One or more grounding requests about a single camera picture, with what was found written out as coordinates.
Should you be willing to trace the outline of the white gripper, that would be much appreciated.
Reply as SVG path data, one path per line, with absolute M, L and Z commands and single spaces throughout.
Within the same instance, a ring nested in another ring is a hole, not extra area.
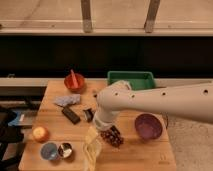
M 93 118 L 93 123 L 94 123 L 96 128 L 94 126 L 89 127 L 89 129 L 86 133 L 86 136 L 85 136 L 85 141 L 86 142 L 93 142 L 98 137 L 98 131 L 97 130 L 99 130 L 99 131 L 108 130 L 114 124 L 114 121 L 115 121 L 114 115 L 95 114 L 95 116 Z

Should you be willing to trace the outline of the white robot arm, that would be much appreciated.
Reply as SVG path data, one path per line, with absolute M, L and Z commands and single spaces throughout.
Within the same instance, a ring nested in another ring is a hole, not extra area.
M 100 131 L 109 129 L 122 110 L 168 114 L 213 123 L 213 83 L 132 90 L 127 81 L 117 81 L 97 94 L 93 125 L 85 141 L 93 142 Z

